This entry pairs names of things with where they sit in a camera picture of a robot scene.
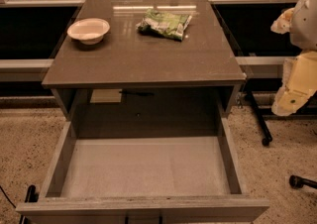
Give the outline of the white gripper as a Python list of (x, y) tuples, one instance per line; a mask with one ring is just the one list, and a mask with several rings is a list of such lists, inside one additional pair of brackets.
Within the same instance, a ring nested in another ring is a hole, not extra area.
[[(270, 29), (277, 34), (290, 32), (293, 45), (317, 50), (317, 0), (299, 0), (296, 6), (284, 10)], [(317, 53), (302, 52), (287, 58), (283, 64), (282, 86), (271, 106), (277, 116), (289, 116), (303, 107), (317, 91)]]

